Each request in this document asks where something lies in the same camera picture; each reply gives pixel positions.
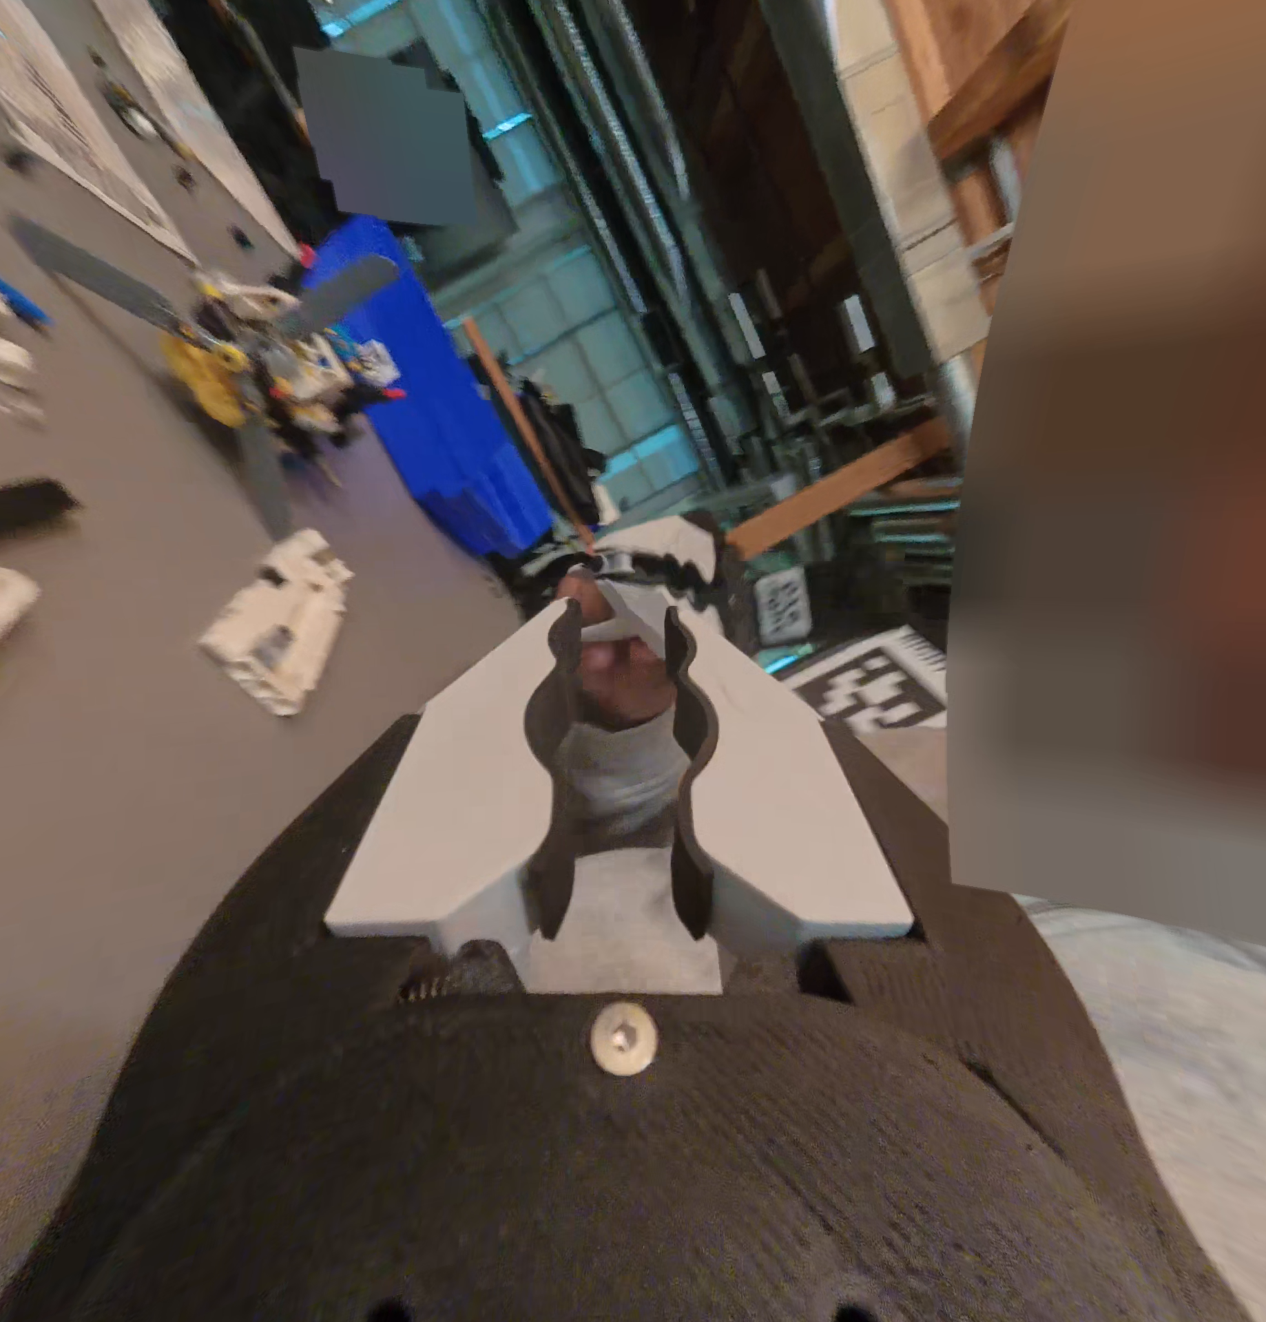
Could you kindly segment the zebra-striped lego aeroplane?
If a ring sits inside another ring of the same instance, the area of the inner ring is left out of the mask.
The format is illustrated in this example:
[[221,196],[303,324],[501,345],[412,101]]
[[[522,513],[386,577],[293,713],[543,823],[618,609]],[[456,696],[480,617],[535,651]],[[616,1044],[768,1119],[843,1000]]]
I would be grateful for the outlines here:
[[397,396],[363,375],[329,332],[397,281],[399,264],[361,254],[329,279],[288,292],[274,285],[193,275],[195,304],[165,294],[42,222],[12,213],[8,228],[31,260],[161,332],[163,356],[199,409],[235,434],[242,485],[274,541],[295,534],[286,458],[327,468],[320,438]]

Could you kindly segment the black bag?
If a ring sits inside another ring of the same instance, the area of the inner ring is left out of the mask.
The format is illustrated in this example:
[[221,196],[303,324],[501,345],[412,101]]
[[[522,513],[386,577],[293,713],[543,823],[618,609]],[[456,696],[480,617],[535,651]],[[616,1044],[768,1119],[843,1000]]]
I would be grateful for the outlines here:
[[603,506],[597,487],[607,470],[607,455],[584,441],[577,409],[539,383],[522,377],[516,398],[556,479],[552,492],[563,496],[586,526],[599,526]]

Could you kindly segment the black lego strip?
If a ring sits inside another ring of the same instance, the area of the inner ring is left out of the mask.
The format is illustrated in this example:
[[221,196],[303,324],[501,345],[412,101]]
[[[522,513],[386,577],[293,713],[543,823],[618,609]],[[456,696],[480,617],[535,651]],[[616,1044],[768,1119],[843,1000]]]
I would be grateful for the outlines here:
[[80,507],[80,500],[51,477],[0,485],[0,538],[53,526]]

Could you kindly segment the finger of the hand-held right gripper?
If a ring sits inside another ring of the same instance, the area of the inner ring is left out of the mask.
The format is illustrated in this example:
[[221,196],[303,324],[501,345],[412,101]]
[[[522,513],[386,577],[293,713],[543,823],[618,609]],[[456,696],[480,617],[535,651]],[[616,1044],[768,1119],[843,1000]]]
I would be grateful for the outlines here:
[[614,526],[592,547],[573,540],[545,545],[526,558],[526,609],[543,609],[575,570],[665,587],[705,606],[724,591],[724,532],[711,513],[675,513]]
[[648,649],[665,649],[667,594],[658,585],[597,579],[609,617],[582,626],[582,643],[641,640]]

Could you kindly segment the blue plastic bin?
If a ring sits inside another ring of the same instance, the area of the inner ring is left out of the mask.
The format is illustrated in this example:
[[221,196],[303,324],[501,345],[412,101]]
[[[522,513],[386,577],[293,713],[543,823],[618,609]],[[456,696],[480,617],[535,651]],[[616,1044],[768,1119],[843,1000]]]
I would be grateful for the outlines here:
[[552,530],[552,509],[393,232],[378,219],[348,219],[318,247],[305,285],[367,254],[393,260],[397,277],[342,326],[356,341],[384,343],[405,390],[367,413],[376,436],[408,492],[461,549],[522,557]]

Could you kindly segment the black grey lego subassembly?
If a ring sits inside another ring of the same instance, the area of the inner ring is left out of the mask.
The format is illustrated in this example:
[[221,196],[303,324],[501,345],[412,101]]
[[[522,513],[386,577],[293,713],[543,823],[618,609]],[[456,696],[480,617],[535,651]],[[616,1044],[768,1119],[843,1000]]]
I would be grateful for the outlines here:
[[123,84],[119,84],[108,73],[102,73],[99,77],[99,86],[108,107],[112,107],[114,115],[121,118],[121,122],[129,128],[131,134],[146,141],[163,139],[161,126]]

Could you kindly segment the person's right hand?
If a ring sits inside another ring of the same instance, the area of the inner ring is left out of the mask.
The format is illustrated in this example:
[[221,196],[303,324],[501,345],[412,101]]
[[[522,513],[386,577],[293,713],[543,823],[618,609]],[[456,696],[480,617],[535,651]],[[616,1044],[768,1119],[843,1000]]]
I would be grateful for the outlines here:
[[[575,600],[584,628],[605,625],[614,611],[596,579],[569,572],[558,596]],[[603,728],[635,728],[658,719],[675,706],[677,691],[664,659],[639,636],[584,640],[579,676],[584,694],[584,719]]]

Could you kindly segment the white lego wing assembly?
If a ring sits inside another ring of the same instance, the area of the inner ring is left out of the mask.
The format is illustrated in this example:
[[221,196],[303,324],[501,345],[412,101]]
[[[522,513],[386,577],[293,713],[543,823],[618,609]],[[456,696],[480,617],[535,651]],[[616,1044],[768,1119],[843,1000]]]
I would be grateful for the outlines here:
[[265,555],[199,649],[271,715],[295,717],[327,668],[352,577],[320,530],[299,530]]

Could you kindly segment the person's right forearm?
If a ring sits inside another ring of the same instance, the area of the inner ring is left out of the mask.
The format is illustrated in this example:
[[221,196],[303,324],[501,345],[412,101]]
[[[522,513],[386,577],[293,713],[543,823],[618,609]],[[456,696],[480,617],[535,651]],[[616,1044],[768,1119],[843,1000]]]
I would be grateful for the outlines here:
[[673,900],[671,842],[688,759],[673,711],[630,730],[573,727],[562,755],[575,804],[575,891],[558,936],[522,957],[531,993],[720,995],[720,949]]

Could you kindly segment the wooden-edged desk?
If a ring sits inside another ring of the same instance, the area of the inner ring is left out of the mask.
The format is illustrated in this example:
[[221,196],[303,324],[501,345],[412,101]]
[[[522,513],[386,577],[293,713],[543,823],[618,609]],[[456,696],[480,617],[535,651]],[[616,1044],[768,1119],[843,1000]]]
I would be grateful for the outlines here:
[[511,381],[507,373],[501,370],[499,360],[495,353],[492,351],[488,339],[480,332],[477,319],[471,315],[465,315],[463,321],[463,332],[467,339],[471,341],[484,372],[488,373],[492,381],[492,389],[499,402],[507,407],[518,434],[524,438],[524,443],[528,447],[528,453],[533,456],[539,472],[543,472],[545,483],[550,490],[550,494],[556,498],[560,504],[560,509],[567,523],[573,524],[573,530],[580,541],[580,545],[588,551],[596,551],[596,540],[592,536],[592,526],[580,517],[575,502],[569,498],[569,490],[563,487],[563,483],[558,477],[558,472],[554,464],[550,462],[548,455],[545,453],[541,439],[529,421],[529,415],[526,407],[520,404],[514,389],[511,387]]

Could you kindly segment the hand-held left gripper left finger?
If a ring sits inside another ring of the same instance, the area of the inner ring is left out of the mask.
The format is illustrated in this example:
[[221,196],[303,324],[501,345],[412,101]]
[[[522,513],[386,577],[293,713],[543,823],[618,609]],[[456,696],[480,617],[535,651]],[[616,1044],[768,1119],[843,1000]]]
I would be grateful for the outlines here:
[[575,891],[563,744],[580,604],[560,598],[420,713],[327,910],[339,936],[554,940]]

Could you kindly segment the zebra-striped sticker sheet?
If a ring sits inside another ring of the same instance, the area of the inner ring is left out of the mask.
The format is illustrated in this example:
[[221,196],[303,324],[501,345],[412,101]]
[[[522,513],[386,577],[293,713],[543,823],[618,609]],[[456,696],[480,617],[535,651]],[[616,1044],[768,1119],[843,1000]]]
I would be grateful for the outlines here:
[[14,143],[193,264],[195,253],[25,1],[0,1],[0,117]]

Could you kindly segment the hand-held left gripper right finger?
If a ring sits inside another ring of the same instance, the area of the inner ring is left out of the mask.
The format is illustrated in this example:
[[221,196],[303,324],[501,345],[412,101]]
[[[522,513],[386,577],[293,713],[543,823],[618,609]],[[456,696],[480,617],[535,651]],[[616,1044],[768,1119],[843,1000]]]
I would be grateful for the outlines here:
[[671,893],[713,938],[898,938],[913,912],[820,717],[726,636],[665,613],[677,685]]

